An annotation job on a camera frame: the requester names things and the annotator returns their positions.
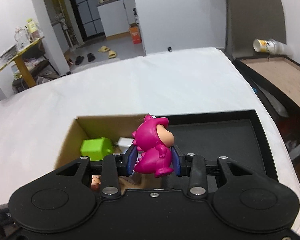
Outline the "white power adapter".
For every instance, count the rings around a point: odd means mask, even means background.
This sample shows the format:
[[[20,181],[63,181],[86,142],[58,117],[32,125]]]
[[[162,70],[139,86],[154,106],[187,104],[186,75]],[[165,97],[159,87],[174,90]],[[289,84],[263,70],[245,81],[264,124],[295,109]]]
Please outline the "white power adapter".
[[[129,148],[132,143],[133,138],[120,137],[117,141],[117,146],[119,146],[119,148]]]

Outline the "pink dinosaur figurine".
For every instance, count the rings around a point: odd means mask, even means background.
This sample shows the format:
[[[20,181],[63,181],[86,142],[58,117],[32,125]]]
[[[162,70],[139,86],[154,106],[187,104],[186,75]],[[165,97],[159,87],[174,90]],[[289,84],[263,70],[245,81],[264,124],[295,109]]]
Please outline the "pink dinosaur figurine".
[[[173,172],[171,147],[174,144],[174,135],[167,130],[168,124],[168,118],[147,115],[132,133],[133,145],[141,155],[134,166],[135,172],[153,174],[156,178]]]

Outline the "green hexagonal tin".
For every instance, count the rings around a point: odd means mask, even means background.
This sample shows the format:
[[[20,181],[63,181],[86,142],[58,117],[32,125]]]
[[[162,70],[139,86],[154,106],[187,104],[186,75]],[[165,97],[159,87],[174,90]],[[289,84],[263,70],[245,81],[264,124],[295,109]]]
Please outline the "green hexagonal tin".
[[[100,161],[107,155],[114,153],[110,139],[101,137],[83,140],[80,148],[81,156],[89,157],[91,161]]]

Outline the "brown cardboard box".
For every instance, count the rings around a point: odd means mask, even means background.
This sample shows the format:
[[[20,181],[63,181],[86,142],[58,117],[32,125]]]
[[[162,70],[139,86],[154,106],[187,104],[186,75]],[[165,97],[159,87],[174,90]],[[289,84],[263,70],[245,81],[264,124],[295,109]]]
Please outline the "brown cardboard box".
[[[120,175],[121,191],[154,187],[160,177],[173,172],[173,135],[167,118],[153,115],[81,116],[68,130],[55,167],[79,158],[102,161],[113,153],[125,154],[136,148],[132,175]]]

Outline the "red haired beer mug figurine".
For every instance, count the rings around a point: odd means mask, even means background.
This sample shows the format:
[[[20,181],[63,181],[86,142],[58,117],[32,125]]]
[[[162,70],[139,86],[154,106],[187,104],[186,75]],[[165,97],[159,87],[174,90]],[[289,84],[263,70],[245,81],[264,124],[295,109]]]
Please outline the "red haired beer mug figurine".
[[[101,186],[101,177],[100,176],[93,176],[92,182],[91,182],[91,189],[93,191],[98,191]]]

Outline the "black tray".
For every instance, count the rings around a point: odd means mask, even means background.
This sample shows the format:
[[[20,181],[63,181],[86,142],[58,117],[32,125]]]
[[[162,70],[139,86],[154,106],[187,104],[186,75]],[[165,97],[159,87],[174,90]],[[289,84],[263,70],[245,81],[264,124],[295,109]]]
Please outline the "black tray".
[[[255,110],[170,115],[169,131],[183,154],[227,156],[277,180],[274,158]]]

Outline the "yellow slipper right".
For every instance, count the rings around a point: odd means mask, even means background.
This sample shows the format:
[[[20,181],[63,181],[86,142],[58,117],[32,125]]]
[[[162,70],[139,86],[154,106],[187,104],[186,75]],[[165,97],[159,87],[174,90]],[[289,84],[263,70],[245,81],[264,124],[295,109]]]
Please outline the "yellow slipper right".
[[[108,58],[109,59],[114,59],[117,57],[117,53],[113,50],[110,50],[109,53],[108,53]]]

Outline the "yellow slipper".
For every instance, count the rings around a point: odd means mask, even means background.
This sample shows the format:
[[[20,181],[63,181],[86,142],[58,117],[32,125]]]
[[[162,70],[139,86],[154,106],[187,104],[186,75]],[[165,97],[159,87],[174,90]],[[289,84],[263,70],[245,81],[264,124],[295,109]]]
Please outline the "yellow slipper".
[[[108,52],[108,51],[110,51],[110,48],[107,47],[107,46],[102,46],[102,47],[98,50],[98,52],[100,52],[100,53],[106,53],[106,52]]]
[[[109,53],[108,53],[108,58],[109,59],[114,59],[117,57],[117,53],[113,50],[110,50]]]

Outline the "black slipper right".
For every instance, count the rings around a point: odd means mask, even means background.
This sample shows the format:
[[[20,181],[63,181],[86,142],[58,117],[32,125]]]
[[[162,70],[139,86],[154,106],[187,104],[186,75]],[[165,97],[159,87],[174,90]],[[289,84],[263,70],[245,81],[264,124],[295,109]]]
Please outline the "black slipper right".
[[[92,53],[87,54],[88,62],[93,62],[95,60],[95,56]]]

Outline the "white tablecloth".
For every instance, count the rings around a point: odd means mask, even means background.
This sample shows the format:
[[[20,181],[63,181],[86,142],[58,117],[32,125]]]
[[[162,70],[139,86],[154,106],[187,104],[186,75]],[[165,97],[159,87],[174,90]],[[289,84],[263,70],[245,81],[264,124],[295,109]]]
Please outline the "white tablecloth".
[[[185,155],[181,186],[121,191],[125,154],[55,164],[81,116],[255,110],[274,180],[227,156]],[[101,177],[98,191],[93,176]],[[90,68],[0,101],[0,204],[11,239],[300,239],[300,185],[277,127],[216,48],[135,57]]]

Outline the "black slipper left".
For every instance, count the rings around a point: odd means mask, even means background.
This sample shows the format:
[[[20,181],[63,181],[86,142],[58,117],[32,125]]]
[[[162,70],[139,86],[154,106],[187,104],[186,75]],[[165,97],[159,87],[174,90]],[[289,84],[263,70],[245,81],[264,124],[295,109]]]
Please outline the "black slipper left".
[[[78,57],[76,58],[75,65],[76,65],[76,66],[80,65],[80,64],[83,62],[83,60],[84,60],[84,57],[83,57],[83,56],[78,56]]]

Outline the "black framed brown board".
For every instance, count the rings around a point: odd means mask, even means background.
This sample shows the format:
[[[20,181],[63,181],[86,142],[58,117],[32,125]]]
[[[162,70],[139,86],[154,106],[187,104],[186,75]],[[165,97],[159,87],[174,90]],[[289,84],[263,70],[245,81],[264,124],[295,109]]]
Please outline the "black framed brown board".
[[[287,56],[245,57],[235,66],[278,100],[288,113],[300,114],[300,64]]]

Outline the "black spray bottle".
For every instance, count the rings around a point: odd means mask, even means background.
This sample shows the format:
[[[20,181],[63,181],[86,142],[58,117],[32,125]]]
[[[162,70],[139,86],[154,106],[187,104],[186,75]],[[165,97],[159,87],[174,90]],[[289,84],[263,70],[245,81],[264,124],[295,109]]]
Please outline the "black spray bottle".
[[[136,8],[133,8],[133,15],[134,15],[134,20],[135,20],[136,25],[139,25],[139,17],[138,17]]]

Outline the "white paper cup stack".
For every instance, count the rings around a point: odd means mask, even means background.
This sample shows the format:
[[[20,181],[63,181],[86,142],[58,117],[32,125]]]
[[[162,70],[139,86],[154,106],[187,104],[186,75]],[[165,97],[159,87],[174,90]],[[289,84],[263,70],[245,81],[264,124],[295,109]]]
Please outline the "white paper cup stack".
[[[274,39],[255,39],[253,41],[253,49],[257,53],[268,53],[270,55],[293,55],[293,51],[288,45]]]

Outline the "glass jar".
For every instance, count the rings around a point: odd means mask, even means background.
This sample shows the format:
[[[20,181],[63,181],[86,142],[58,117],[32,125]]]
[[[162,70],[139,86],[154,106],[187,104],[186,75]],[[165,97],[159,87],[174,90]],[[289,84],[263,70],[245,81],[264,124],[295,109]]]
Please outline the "glass jar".
[[[30,45],[30,40],[27,31],[22,27],[17,27],[15,29],[14,39],[17,43],[17,48],[19,51],[23,50],[25,47]]]

